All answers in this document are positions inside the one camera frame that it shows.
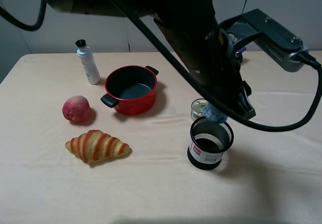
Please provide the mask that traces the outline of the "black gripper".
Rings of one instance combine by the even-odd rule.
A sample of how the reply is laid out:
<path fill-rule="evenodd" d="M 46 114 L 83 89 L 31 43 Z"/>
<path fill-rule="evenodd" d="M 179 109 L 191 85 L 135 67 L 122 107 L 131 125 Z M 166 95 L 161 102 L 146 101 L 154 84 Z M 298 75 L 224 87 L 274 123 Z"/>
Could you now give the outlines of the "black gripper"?
<path fill-rule="evenodd" d="M 245 119 L 255 117 L 248 99 L 251 89 L 237 61 L 226 55 L 229 42 L 221 34 L 214 8 L 158 7 L 153 17 L 210 104 L 222 104 Z"/>

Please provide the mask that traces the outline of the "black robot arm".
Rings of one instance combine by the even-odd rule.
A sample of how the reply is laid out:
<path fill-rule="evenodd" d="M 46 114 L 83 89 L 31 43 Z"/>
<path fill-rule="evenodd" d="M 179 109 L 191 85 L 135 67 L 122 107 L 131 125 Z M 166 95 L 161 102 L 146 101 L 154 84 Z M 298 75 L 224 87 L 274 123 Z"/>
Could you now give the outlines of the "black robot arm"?
<path fill-rule="evenodd" d="M 1 16 L 25 31 L 36 31 L 47 6 L 64 13 L 127 17 L 209 103 L 235 120 L 255 116 L 251 88 L 241 78 L 235 55 L 247 41 L 233 42 L 229 25 L 234 18 L 218 23 L 212 0 L 41 0 L 33 25 L 6 10 Z"/>

